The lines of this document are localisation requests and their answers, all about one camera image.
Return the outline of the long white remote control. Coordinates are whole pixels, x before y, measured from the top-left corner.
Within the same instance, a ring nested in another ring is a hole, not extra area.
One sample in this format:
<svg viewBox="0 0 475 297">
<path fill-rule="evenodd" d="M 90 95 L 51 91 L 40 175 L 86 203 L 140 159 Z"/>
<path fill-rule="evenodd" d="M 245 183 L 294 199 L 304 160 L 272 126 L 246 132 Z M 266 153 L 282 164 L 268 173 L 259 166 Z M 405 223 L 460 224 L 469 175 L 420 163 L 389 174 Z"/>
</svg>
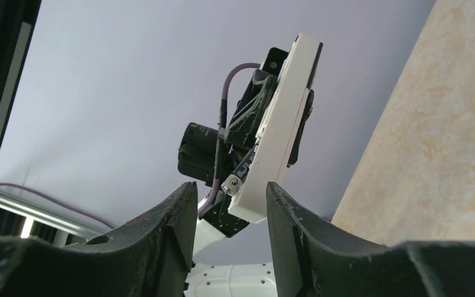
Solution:
<svg viewBox="0 0 475 297">
<path fill-rule="evenodd" d="M 271 103 L 256 133 L 259 142 L 244 184 L 231 199 L 228 212 L 250 223 L 267 217 L 266 188 L 281 184 L 312 89 L 323 43 L 300 33 L 283 64 Z"/>
</svg>

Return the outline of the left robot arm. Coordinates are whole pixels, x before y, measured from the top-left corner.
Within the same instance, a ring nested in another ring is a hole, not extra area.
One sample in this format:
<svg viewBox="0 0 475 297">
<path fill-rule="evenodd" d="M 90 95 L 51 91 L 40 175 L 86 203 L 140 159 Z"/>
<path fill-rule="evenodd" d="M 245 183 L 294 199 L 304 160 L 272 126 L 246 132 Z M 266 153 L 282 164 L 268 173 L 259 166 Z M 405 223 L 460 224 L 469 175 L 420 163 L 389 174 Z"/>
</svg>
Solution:
<svg viewBox="0 0 475 297">
<path fill-rule="evenodd" d="M 230 215 L 230 197 L 221 183 L 236 167 L 244 167 L 248 146 L 238 149 L 218 135 L 218 131 L 190 123 L 182 139 L 178 170 L 180 173 L 204 180 L 210 191 L 198 204 L 198 220 L 194 251 L 230 238 L 243 230 L 248 222 Z M 184 296 L 276 296 L 275 277 L 271 264 L 208 266 L 195 264 L 185 282 Z"/>
</svg>

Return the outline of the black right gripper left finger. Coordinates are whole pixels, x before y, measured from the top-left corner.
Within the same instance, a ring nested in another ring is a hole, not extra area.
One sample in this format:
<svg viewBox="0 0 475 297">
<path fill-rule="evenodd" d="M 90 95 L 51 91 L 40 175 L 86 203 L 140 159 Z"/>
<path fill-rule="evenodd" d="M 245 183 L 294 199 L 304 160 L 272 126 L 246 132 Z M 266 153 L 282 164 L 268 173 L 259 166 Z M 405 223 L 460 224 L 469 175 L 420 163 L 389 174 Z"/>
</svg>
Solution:
<svg viewBox="0 0 475 297">
<path fill-rule="evenodd" d="M 197 185 L 84 244 L 0 237 L 0 296 L 182 296 L 192 268 Z"/>
</svg>

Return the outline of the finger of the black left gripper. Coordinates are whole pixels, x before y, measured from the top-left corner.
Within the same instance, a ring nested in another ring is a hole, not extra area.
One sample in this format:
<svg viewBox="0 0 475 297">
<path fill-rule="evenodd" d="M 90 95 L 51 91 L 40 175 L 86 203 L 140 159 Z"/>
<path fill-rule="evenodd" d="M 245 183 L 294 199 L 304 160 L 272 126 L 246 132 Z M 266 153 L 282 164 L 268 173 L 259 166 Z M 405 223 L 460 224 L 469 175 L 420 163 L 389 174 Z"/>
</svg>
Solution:
<svg viewBox="0 0 475 297">
<path fill-rule="evenodd" d="M 296 137 L 294 139 L 294 144 L 293 144 L 293 147 L 292 147 L 292 150 L 291 150 L 291 154 L 290 154 L 289 159 L 288 159 L 288 164 L 287 164 L 288 168 L 291 165 L 294 165 L 298 160 L 299 148 L 300 148 L 300 144 L 301 144 L 302 135 L 303 135 L 303 132 L 304 132 L 306 122 L 307 122 L 307 120 L 309 119 L 309 117 L 312 113 L 313 102 L 314 102 L 314 91 L 310 90 L 309 94 L 307 96 L 306 105 L 305 105 L 304 112 L 303 112 L 298 130 L 297 130 L 297 133 L 296 133 Z"/>
<path fill-rule="evenodd" d="M 272 100 L 278 77 L 257 69 L 225 132 L 225 141 L 239 148 L 251 148 L 267 106 Z"/>
</svg>

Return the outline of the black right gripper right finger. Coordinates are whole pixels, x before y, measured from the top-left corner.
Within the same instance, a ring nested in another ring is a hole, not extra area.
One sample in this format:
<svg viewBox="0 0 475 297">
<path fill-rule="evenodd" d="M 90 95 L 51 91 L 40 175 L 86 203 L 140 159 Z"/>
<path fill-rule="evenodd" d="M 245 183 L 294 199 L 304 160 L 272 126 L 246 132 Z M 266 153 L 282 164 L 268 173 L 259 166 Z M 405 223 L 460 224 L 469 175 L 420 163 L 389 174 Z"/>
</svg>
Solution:
<svg viewBox="0 0 475 297">
<path fill-rule="evenodd" d="M 385 246 L 316 215 L 277 183 L 266 187 L 279 296 L 475 296 L 475 241 Z"/>
</svg>

